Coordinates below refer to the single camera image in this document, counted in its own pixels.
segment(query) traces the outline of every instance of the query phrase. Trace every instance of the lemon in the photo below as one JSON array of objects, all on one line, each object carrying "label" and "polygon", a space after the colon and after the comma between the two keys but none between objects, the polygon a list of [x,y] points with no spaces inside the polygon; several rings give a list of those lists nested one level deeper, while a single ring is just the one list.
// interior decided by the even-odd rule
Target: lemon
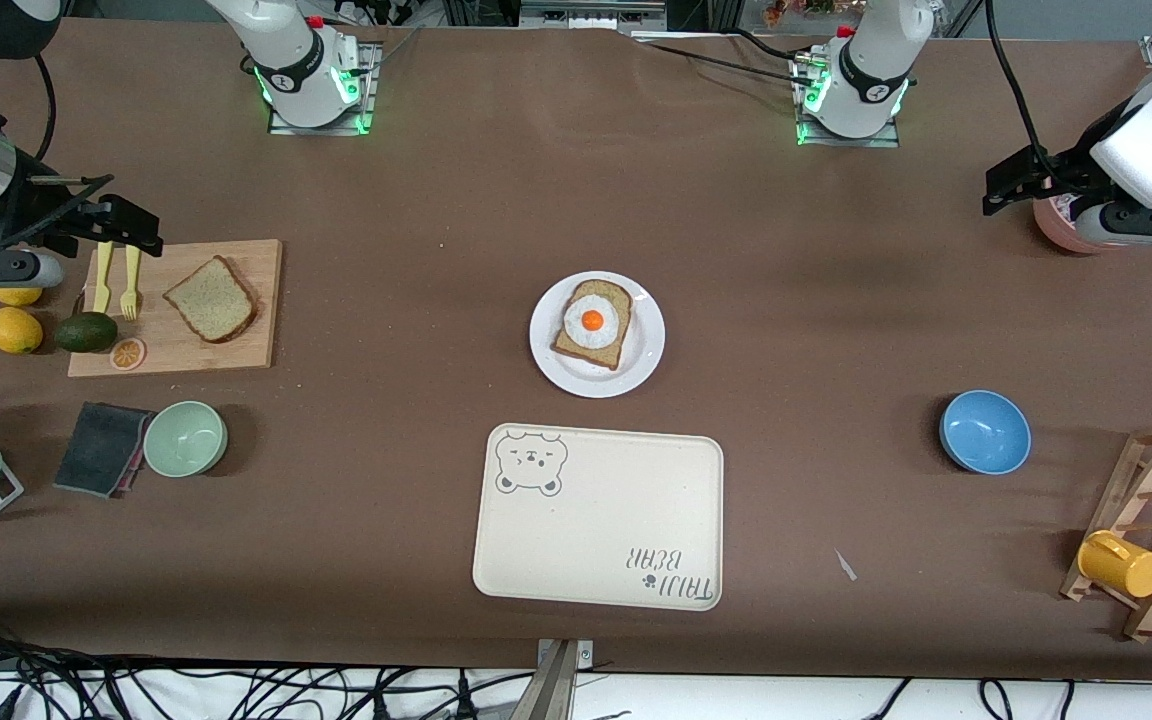
[{"label": "lemon", "polygon": [[0,350],[29,355],[41,344],[41,325],[18,306],[0,306]]},{"label": "lemon", "polygon": [[40,297],[41,287],[0,287],[0,302],[5,305],[32,305]]}]

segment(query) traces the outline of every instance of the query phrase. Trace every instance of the brown table surface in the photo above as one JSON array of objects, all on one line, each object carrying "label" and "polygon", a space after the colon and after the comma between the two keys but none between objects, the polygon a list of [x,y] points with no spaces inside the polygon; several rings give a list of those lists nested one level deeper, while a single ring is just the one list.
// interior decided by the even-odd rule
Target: brown table surface
[{"label": "brown table surface", "polygon": [[[0,518],[1,624],[219,659],[518,666],[536,638],[589,637],[621,670],[1152,679],[1121,607],[1058,598],[1124,433],[1152,427],[1152,250],[1074,258],[1025,206],[980,215],[984,170],[1024,139],[988,44],[929,44],[901,150],[796,146],[781,83],[613,32],[422,32],[366,138],[266,136],[241,56],[223,24],[114,20],[67,20],[47,50],[52,167],[114,173],[168,242],[282,240],[282,309],[268,370],[79,381],[65,353],[0,354],[0,446],[28,487]],[[1051,149],[1143,74],[1130,44],[1011,61]],[[35,146],[31,63],[0,63],[0,111]],[[581,270],[635,278],[666,316],[630,395],[568,396],[526,349],[536,300]],[[1017,473],[938,447],[938,410],[973,387],[1028,414]],[[211,477],[51,487],[82,401],[187,397],[232,429]],[[717,439],[717,609],[477,592],[503,420]]]}]

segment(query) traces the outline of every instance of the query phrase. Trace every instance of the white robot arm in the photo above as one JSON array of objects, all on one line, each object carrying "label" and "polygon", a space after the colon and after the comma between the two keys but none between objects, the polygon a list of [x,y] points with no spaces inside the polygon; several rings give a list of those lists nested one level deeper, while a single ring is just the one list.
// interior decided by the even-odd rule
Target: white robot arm
[{"label": "white robot arm", "polygon": [[1152,241],[1152,73],[1056,156],[1026,146],[986,173],[984,214],[1073,194],[1075,227],[1093,242]]},{"label": "white robot arm", "polygon": [[[47,88],[41,50],[55,35],[60,0],[0,0],[0,58],[35,58]],[[65,179],[44,164],[50,132],[35,156],[1,132],[0,118],[0,286],[46,287],[63,271],[51,256],[17,250],[28,243],[73,258],[78,241],[122,242],[150,255],[162,253],[159,219],[118,195],[94,192],[113,176]],[[70,187],[83,185],[73,192]]]},{"label": "white robot arm", "polygon": [[293,126],[316,128],[358,101],[358,41],[301,15],[296,0],[207,0],[256,62],[265,99]]},{"label": "white robot arm", "polygon": [[804,111],[840,137],[881,131],[909,88],[909,70],[934,20],[929,0],[869,0],[856,32],[820,50],[827,73]]}]

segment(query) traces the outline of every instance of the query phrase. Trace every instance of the wooden cutting board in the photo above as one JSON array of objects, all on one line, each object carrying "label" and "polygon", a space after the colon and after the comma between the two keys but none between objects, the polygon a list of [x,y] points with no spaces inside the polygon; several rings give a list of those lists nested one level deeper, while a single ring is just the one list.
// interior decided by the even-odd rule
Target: wooden cutting board
[{"label": "wooden cutting board", "polygon": [[[196,336],[162,294],[189,273],[220,255],[229,260],[238,278],[259,301],[256,320],[241,336],[211,344]],[[134,323],[123,318],[119,300],[127,290],[127,260],[115,247],[109,266],[109,318],[118,323],[119,340],[139,338],[145,342],[145,363],[135,370],[115,370],[108,353],[76,353],[69,356],[70,378],[188,373],[195,370],[270,367],[274,359],[274,323],[278,314],[278,281],[283,266],[283,243],[275,240],[197,242],[164,245],[162,258],[141,259],[141,313]],[[88,264],[86,298],[91,310],[96,293],[96,250]]]}]

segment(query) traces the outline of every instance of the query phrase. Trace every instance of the bread slice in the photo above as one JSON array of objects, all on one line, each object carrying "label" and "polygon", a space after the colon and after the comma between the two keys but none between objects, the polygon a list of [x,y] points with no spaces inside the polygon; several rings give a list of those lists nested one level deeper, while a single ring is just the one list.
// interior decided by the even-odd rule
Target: bread slice
[{"label": "bread slice", "polygon": [[582,361],[602,365],[602,367],[607,367],[608,370],[617,369],[621,366],[621,348],[626,346],[626,333],[630,329],[630,313],[634,309],[634,300],[626,288],[616,283],[608,281],[585,281],[576,286],[576,290],[573,290],[571,298],[567,301],[567,305],[563,305],[563,314],[567,314],[567,309],[571,306],[573,302],[586,295],[602,297],[602,300],[611,302],[613,309],[616,309],[616,318],[621,323],[620,329],[616,332],[616,341],[607,347],[600,347],[598,350],[589,350],[588,347],[576,344],[570,334],[567,334],[567,328],[563,328],[563,325],[559,324],[558,338],[554,338],[553,344],[554,353],[568,357],[579,357]]},{"label": "bread slice", "polygon": [[212,256],[172,290],[162,294],[204,342],[229,342],[256,319],[256,296],[238,279],[233,265]]}]

